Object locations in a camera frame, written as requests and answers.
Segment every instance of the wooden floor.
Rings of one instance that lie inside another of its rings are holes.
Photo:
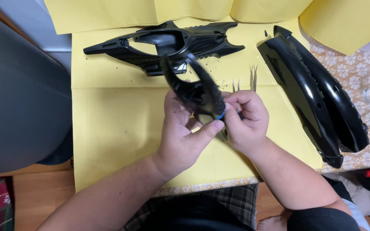
[[[34,231],[50,213],[75,193],[73,171],[14,176],[13,186],[16,231]],[[257,222],[279,215],[282,210],[265,183],[260,183]]]

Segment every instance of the black shirt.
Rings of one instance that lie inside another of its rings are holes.
[[[205,230],[252,231],[216,199],[204,196],[178,197],[152,212],[140,231]],[[355,219],[333,208],[311,208],[292,213],[288,231],[360,231]]]

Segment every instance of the white wall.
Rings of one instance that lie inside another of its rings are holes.
[[[56,34],[43,0],[0,0],[0,10],[71,73],[71,35]]]

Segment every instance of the yellow paper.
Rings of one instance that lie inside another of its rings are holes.
[[[274,23],[297,18],[312,0],[234,0],[231,12],[241,22]]]
[[[184,17],[219,20],[232,0],[44,0],[57,34],[158,25]]]
[[[231,21],[227,17],[221,21]],[[205,25],[208,21],[184,18],[179,27]],[[289,29],[306,47],[298,20],[278,25]],[[257,45],[266,38],[264,30],[274,24],[239,24],[228,30],[228,40],[245,49],[220,59],[200,60],[220,89],[232,91],[232,79],[250,89],[249,65],[258,64],[257,93],[270,114],[267,135],[276,144],[312,168],[322,167],[321,157],[302,129],[301,122],[282,88],[277,85]],[[83,48],[136,31],[120,28],[72,35],[72,107],[74,125],[75,186],[79,191],[102,177],[155,151],[159,145],[163,101],[168,85],[163,76],[147,77],[137,66],[105,54],[85,55]],[[197,80],[188,66],[181,78]],[[214,139],[190,169],[165,187],[194,185],[257,176],[250,161]]]
[[[345,55],[370,42],[370,1],[314,0],[299,19],[313,39]]]

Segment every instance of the foot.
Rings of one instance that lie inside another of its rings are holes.
[[[283,216],[275,216],[260,220],[258,223],[258,231],[286,231],[286,218]]]

